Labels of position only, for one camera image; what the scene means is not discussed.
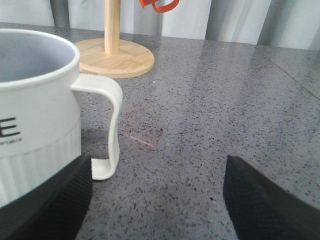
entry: mug rim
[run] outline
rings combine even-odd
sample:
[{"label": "mug rim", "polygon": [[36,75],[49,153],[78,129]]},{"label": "mug rim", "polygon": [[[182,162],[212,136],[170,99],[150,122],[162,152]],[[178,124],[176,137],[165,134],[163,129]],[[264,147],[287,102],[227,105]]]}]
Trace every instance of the mug rim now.
[{"label": "mug rim", "polygon": [[65,45],[68,45],[73,50],[74,57],[68,64],[66,64],[66,65],[64,65],[54,71],[47,72],[45,74],[38,75],[38,76],[17,79],[14,81],[0,82],[0,92],[22,89],[22,88],[32,87],[35,85],[50,82],[50,81],[56,79],[57,77],[63,75],[64,73],[70,71],[71,69],[73,69],[75,67],[75,65],[77,65],[79,62],[79,59],[80,59],[79,49],[71,41],[69,41],[63,37],[60,37],[60,36],[57,36],[57,35],[54,35],[51,33],[47,33],[47,32],[42,32],[42,31],[17,29],[17,28],[0,28],[0,34],[1,33],[14,33],[14,34],[25,34],[25,35],[29,34],[29,35],[35,35],[35,36],[42,36],[42,37],[46,37],[49,39],[55,39]]}]

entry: white mug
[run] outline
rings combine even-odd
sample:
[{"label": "white mug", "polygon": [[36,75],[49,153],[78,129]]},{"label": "white mug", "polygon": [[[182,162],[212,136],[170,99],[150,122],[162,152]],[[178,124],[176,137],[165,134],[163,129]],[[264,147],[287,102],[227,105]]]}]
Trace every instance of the white mug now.
[{"label": "white mug", "polygon": [[56,35],[0,29],[0,207],[81,155],[79,92],[113,104],[109,159],[92,159],[92,178],[111,177],[119,161],[122,90],[105,76],[79,73],[80,52]]}]

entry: speckled granite countertop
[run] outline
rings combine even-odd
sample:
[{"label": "speckled granite countertop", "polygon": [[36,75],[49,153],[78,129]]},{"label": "speckled granite countertop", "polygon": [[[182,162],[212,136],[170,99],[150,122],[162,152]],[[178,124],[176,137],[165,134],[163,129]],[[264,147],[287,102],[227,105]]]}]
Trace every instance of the speckled granite countertop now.
[{"label": "speckled granite countertop", "polygon": [[[73,42],[103,32],[0,23]],[[117,79],[120,160],[93,184],[77,240],[235,240],[223,199],[227,155],[320,209],[320,54],[241,43],[122,34],[154,69]],[[82,150],[107,157],[111,104],[82,95]]]}]

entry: round wooden base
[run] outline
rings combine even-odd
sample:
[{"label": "round wooden base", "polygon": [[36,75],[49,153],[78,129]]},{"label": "round wooden base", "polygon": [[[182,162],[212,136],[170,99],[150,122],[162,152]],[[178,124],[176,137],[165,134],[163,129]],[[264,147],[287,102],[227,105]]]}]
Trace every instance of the round wooden base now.
[{"label": "round wooden base", "polygon": [[146,47],[132,41],[119,41],[119,53],[105,53],[103,38],[88,39],[75,44],[80,50],[80,72],[126,79],[149,72],[155,57]]}]

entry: black textured surface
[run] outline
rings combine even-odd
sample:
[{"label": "black textured surface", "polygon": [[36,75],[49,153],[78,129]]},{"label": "black textured surface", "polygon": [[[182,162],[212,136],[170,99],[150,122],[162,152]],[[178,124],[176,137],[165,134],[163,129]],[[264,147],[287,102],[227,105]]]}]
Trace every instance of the black textured surface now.
[{"label": "black textured surface", "polygon": [[320,212],[228,156],[223,197],[240,240],[319,240]]},{"label": "black textured surface", "polygon": [[79,156],[39,187],[0,209],[0,239],[75,239],[91,197],[91,159]]}]

